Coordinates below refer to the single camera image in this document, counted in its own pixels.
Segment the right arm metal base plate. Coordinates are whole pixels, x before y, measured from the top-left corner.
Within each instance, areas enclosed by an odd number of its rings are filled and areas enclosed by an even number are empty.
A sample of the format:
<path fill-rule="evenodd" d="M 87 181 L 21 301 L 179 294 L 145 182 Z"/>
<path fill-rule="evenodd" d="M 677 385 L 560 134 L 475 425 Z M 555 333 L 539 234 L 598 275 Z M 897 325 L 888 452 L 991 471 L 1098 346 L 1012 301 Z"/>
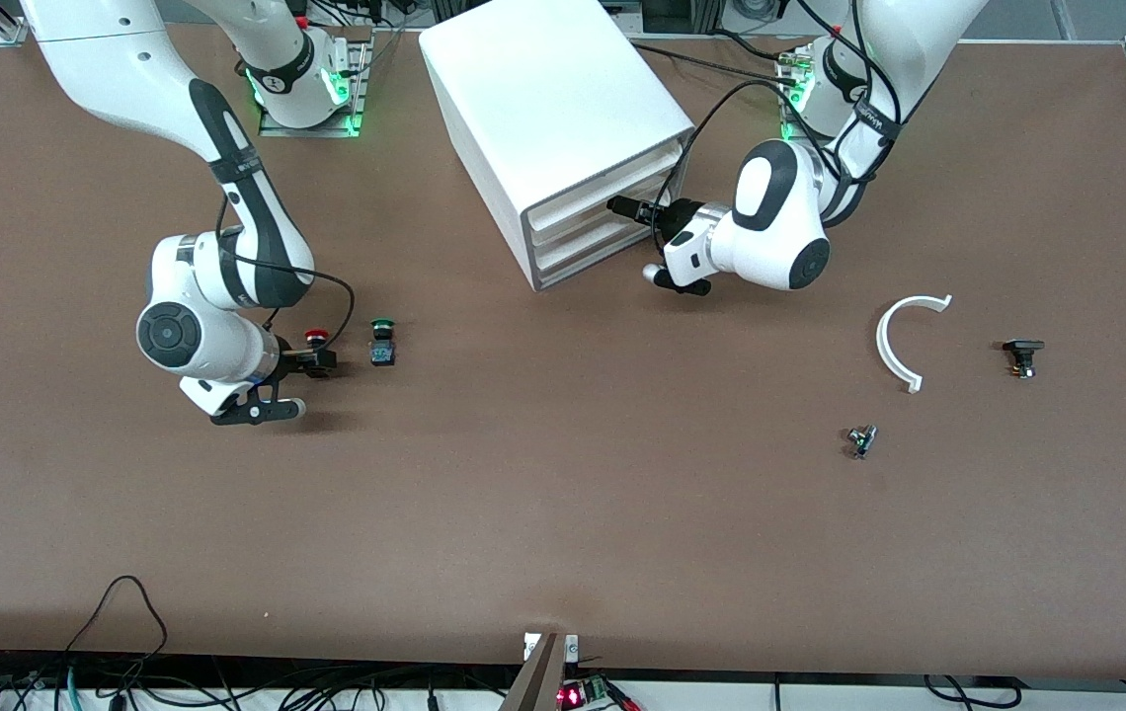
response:
<path fill-rule="evenodd" d="M 271 69 L 245 64 L 259 107 L 259 131 L 274 136 L 361 135 L 373 37 L 347 39 L 323 29 L 301 29 L 298 53 Z"/>

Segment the black push button switch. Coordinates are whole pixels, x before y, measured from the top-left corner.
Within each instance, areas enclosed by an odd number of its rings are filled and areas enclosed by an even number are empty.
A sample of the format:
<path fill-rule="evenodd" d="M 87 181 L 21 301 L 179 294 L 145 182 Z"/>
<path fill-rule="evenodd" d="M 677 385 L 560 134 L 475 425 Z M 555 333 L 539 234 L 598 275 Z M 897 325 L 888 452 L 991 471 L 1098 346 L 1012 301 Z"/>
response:
<path fill-rule="evenodd" d="M 1031 339 L 1011 339 L 1002 343 L 1001 350 L 1010 358 L 1011 373 L 1015 377 L 1029 379 L 1034 376 L 1034 355 L 1045 348 L 1046 343 Z"/>

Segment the white drawer cabinet shell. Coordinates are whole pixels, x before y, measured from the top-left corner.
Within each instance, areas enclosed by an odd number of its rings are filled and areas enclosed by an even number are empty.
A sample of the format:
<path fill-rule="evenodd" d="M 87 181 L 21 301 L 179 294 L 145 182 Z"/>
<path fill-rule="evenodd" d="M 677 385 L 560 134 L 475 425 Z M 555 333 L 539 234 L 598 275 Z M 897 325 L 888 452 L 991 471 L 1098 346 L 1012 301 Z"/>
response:
<path fill-rule="evenodd" d="M 527 283 L 530 208 L 692 133 L 600 0 L 488 0 L 421 32 L 419 48 L 456 157 Z"/>

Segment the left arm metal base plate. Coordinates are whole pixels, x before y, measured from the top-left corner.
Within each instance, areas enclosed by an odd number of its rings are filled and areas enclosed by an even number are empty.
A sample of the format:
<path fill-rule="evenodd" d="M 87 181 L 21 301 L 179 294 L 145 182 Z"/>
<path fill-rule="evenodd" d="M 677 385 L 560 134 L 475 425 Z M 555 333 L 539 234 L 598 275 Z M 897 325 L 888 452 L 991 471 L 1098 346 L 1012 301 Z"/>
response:
<path fill-rule="evenodd" d="M 784 96 L 780 108 L 781 137 L 802 141 L 821 139 L 822 134 L 810 122 L 810 99 L 817 85 L 812 45 L 785 50 L 776 59 L 774 69 L 774 75 L 781 82 Z"/>

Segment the white cabinet drawer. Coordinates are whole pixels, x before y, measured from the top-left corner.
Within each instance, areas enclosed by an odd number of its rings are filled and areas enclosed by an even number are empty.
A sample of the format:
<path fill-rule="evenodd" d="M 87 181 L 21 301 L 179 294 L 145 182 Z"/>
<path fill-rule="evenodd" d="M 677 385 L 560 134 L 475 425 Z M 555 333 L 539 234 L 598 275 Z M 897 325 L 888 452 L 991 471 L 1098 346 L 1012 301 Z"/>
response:
<path fill-rule="evenodd" d="M 601 197 L 591 205 L 577 208 L 572 214 L 537 215 L 531 221 L 531 248 L 545 269 L 545 263 L 563 260 L 578 249 L 589 249 L 600 246 L 638 229 L 638 224 L 629 217 L 617 215 L 607 203 L 613 197 Z"/>
<path fill-rule="evenodd" d="M 580 272 L 590 269 L 591 266 L 622 252 L 622 249 L 627 249 L 638 243 L 640 240 L 647 238 L 649 234 L 650 229 L 638 224 L 638 229 L 635 231 L 616 237 L 613 240 L 607 240 L 604 245 L 583 249 L 583 251 L 578 249 L 575 254 L 568 255 L 563 260 L 558 260 L 557 263 L 545 263 L 544 270 L 540 269 L 540 263 L 537 261 L 537 256 L 534 254 L 534 248 L 531 248 L 531 251 L 528 252 L 528 283 L 531 284 L 531 288 L 535 288 L 535 291 L 553 287 L 554 284 L 571 278 Z"/>
<path fill-rule="evenodd" d="M 670 141 L 530 208 L 526 219 L 531 228 L 531 246 L 557 242 L 598 225 L 607 215 L 608 199 L 614 197 L 652 198 L 682 155 L 682 148 L 680 141 Z"/>

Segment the small board with red LED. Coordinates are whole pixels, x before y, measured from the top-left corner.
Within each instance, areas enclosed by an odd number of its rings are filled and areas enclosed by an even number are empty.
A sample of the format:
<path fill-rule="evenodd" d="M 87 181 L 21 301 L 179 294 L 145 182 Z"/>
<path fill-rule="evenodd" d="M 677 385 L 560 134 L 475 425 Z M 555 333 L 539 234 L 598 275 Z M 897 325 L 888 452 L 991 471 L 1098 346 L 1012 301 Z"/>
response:
<path fill-rule="evenodd" d="M 557 711 L 595 711 L 611 703 L 611 693 L 602 675 L 582 676 L 560 684 Z"/>

